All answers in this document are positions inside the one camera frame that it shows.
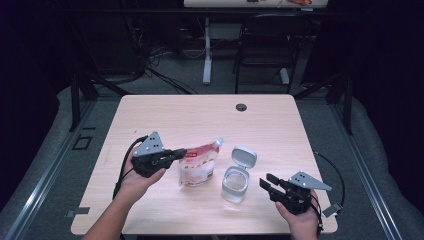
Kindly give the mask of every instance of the transparent lid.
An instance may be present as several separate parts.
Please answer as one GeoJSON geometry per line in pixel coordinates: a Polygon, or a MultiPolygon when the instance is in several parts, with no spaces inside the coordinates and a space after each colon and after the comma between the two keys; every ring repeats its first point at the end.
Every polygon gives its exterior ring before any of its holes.
{"type": "Polygon", "coordinates": [[[258,156],[255,151],[244,146],[235,146],[231,153],[233,161],[239,166],[243,166],[245,168],[254,167],[257,157],[258,156]]]}

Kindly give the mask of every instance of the plastic container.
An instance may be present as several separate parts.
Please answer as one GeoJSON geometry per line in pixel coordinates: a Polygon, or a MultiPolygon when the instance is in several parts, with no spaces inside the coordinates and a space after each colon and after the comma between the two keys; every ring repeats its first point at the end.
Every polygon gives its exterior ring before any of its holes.
{"type": "Polygon", "coordinates": [[[229,167],[225,172],[221,196],[230,202],[241,203],[250,181],[246,168],[255,166],[257,154],[247,147],[236,146],[231,153],[231,158],[238,166],[229,167]]]}

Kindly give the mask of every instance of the plastic bag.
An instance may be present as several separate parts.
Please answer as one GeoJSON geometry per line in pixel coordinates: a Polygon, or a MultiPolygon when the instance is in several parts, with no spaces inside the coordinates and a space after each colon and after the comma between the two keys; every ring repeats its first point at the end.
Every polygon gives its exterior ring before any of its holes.
{"type": "Polygon", "coordinates": [[[215,160],[223,143],[224,139],[219,138],[210,144],[187,149],[179,162],[180,185],[194,187],[207,182],[213,176],[215,160]]]}

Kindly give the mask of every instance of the wire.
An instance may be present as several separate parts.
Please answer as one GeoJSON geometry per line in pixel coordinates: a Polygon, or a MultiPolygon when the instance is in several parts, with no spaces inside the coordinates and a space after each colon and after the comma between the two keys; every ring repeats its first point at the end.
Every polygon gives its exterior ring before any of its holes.
{"type": "Polygon", "coordinates": [[[311,204],[312,209],[314,209],[315,213],[317,214],[318,217],[318,227],[317,227],[317,237],[319,237],[319,235],[321,234],[321,231],[323,230],[323,225],[322,225],[322,217],[321,217],[321,205],[318,202],[318,199],[313,196],[312,194],[310,195],[313,199],[315,199],[315,201],[317,202],[318,205],[318,209],[314,206],[314,204],[311,204]]]}
{"type": "Polygon", "coordinates": [[[119,189],[121,188],[121,183],[122,180],[125,178],[125,176],[127,176],[127,174],[129,172],[131,172],[132,170],[134,170],[134,168],[130,169],[128,172],[126,172],[124,174],[124,170],[125,170],[125,165],[127,163],[128,157],[131,153],[131,150],[134,148],[134,146],[139,143],[139,142],[144,142],[144,140],[146,140],[147,136],[138,138],[137,140],[135,140],[135,142],[133,142],[133,144],[131,144],[131,146],[128,148],[127,152],[125,153],[125,157],[124,160],[122,161],[122,165],[121,165],[121,171],[119,172],[119,178],[118,178],[118,182],[115,184],[115,189],[113,190],[113,196],[112,199],[115,199],[116,194],[118,193],[119,189]]]}
{"type": "Polygon", "coordinates": [[[168,83],[169,85],[171,85],[172,87],[174,87],[174,89],[180,93],[183,92],[185,94],[199,94],[196,90],[194,90],[192,87],[188,86],[187,84],[177,80],[177,79],[173,79],[170,77],[167,77],[159,72],[157,72],[156,70],[150,68],[150,67],[146,67],[146,70],[149,70],[153,75],[155,75],[156,77],[158,77],[159,79],[161,79],[162,81],[164,81],[165,83],[168,83]]]}
{"type": "Polygon", "coordinates": [[[340,171],[339,171],[339,169],[336,167],[336,165],[334,165],[334,163],[333,162],[331,162],[328,158],[326,158],[324,155],[322,155],[321,153],[319,153],[319,152],[317,152],[317,151],[315,151],[315,150],[312,150],[313,151],[313,153],[314,154],[316,154],[316,155],[318,155],[318,156],[320,156],[322,159],[324,159],[324,160],[326,160],[333,168],[334,168],[334,170],[336,170],[336,172],[337,172],[337,174],[339,175],[339,178],[340,178],[340,182],[342,183],[342,199],[341,199],[341,201],[340,201],[340,205],[341,206],[343,206],[344,205],[344,200],[345,200],[345,194],[346,194],[346,187],[345,187],[345,183],[344,183],[344,180],[343,180],[343,177],[342,177],[342,175],[341,175],[341,173],[340,173],[340,171]]]}

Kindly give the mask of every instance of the desk leg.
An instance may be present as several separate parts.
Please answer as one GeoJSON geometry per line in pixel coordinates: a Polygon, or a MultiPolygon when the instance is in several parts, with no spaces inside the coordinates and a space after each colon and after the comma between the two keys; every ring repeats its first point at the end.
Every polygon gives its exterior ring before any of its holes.
{"type": "Polygon", "coordinates": [[[282,68],[280,70],[280,78],[281,78],[282,84],[289,84],[290,78],[289,78],[289,74],[287,73],[287,68],[282,68]]]}
{"type": "Polygon", "coordinates": [[[212,58],[209,18],[205,19],[205,68],[203,70],[203,84],[211,84],[212,58]]]}

